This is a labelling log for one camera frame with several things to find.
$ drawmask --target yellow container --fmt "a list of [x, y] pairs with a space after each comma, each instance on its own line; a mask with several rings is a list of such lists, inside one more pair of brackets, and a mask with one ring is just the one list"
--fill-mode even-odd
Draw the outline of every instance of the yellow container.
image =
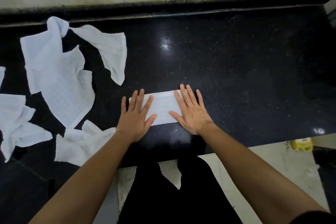
[[294, 150], [297, 150], [297, 151], [310, 152], [313, 150], [313, 142], [310, 137], [292, 140], [291, 146]]

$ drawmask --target floor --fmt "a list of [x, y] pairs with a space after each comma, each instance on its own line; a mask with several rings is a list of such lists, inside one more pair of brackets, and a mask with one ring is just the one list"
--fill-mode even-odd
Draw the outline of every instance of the floor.
[[[315, 164], [312, 153], [295, 151], [287, 142], [250, 147], [250, 150], [307, 192], [320, 205], [329, 210], [318, 173], [319, 166]], [[253, 209], [230, 179], [217, 155], [211, 153], [201, 155], [200, 157], [211, 167], [218, 183], [221, 185], [226, 197], [237, 211], [242, 222], [249, 224], [261, 223]], [[162, 174], [177, 188], [180, 188], [181, 173], [177, 168], [177, 160], [161, 162], [160, 168]], [[121, 168], [117, 172], [119, 211], [121, 211], [132, 186], [135, 172], [136, 167]]]

